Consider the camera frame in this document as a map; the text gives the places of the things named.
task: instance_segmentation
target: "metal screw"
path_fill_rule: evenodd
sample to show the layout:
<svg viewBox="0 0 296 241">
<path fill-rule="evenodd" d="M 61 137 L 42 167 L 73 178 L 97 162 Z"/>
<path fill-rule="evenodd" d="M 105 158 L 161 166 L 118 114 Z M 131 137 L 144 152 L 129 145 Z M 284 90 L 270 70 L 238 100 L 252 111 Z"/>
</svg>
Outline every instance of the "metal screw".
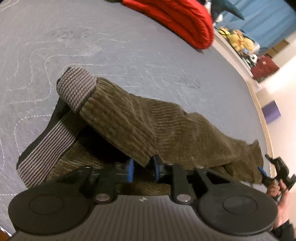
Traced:
<svg viewBox="0 0 296 241">
<path fill-rule="evenodd" d="M 105 201 L 108 201 L 109 199 L 110 199 L 110 196 L 105 193 L 101 193 L 101 194 L 96 195 L 96 200 L 98 200 L 100 202 L 105 202 Z"/>
<path fill-rule="evenodd" d="M 177 200 L 180 202 L 189 202 L 191 200 L 191 197 L 187 194 L 180 194 L 177 196 Z"/>
</svg>

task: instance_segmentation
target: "round black pad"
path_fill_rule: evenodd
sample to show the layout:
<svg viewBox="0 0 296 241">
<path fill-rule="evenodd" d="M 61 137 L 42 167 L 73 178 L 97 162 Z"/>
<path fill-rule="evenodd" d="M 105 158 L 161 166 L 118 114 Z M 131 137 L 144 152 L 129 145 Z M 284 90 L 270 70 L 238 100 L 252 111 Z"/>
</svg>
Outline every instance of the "round black pad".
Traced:
<svg viewBox="0 0 296 241">
<path fill-rule="evenodd" d="M 270 231 L 277 216 L 272 198 L 240 183 L 212 185 L 197 209 L 214 229 L 238 236 Z"/>
<path fill-rule="evenodd" d="M 89 201 L 77 187 L 51 183 L 30 188 L 9 204 L 8 214 L 17 229 L 32 234 L 57 234 L 70 230 L 87 217 Z"/>
</svg>

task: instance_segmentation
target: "yellow plush toy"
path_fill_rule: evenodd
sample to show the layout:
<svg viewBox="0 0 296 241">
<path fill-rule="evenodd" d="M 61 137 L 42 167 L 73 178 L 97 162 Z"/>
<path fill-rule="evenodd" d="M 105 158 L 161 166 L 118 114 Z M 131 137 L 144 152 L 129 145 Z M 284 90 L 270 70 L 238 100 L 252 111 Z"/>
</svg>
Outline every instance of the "yellow plush toy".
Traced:
<svg viewBox="0 0 296 241">
<path fill-rule="evenodd" d="M 243 45 L 243 39 L 244 38 L 242 36 L 239 36 L 238 34 L 228 35 L 229 42 L 238 52 L 245 48 L 245 46 Z"/>
<path fill-rule="evenodd" d="M 237 34 L 237 35 L 239 35 L 239 36 L 242 36 L 242 32 L 239 31 L 238 29 L 234 29 L 234 30 L 232 30 L 232 34 Z"/>
<path fill-rule="evenodd" d="M 228 31 L 228 29 L 223 27 L 220 27 L 220 29 L 218 30 L 218 33 L 220 33 L 225 39 L 227 38 L 228 35 L 230 35 L 230 32 Z"/>
<path fill-rule="evenodd" d="M 252 51 L 254 49 L 254 42 L 248 38 L 244 38 L 242 44 L 248 51 Z"/>
</svg>

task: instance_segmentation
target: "white plush toy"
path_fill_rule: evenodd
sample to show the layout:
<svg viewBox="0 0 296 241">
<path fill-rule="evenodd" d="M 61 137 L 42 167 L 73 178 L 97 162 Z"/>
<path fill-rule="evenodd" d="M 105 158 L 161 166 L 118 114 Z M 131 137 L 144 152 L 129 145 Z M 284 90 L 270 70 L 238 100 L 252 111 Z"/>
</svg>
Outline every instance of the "white plush toy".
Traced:
<svg viewBox="0 0 296 241">
<path fill-rule="evenodd" d="M 207 9 L 207 11 L 209 12 L 209 14 L 211 14 L 211 5 L 212 5 L 212 3 L 209 2 L 208 0 L 206 0 L 206 4 L 204 6 Z M 213 23 L 213 26 L 216 26 L 216 23 L 220 23 L 222 21 L 223 21 L 223 15 L 222 15 L 222 13 L 220 13 L 218 18 Z"/>
</svg>

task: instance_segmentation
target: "human hand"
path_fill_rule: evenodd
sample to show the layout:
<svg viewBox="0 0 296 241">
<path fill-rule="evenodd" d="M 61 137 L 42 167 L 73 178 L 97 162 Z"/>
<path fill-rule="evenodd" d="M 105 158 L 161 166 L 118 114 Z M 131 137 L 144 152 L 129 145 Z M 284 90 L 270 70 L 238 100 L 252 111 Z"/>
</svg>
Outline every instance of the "human hand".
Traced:
<svg viewBox="0 0 296 241">
<path fill-rule="evenodd" d="M 276 197 L 281 195 L 280 186 L 276 183 L 275 180 L 267 188 L 266 194 L 271 197 Z"/>
<path fill-rule="evenodd" d="M 286 184 L 281 179 L 277 185 L 274 181 L 267 189 L 266 194 L 271 197 L 276 197 L 282 193 L 281 199 L 278 204 L 278 215 L 273 228 L 276 229 L 283 225 L 289 219 L 289 190 Z"/>
</svg>

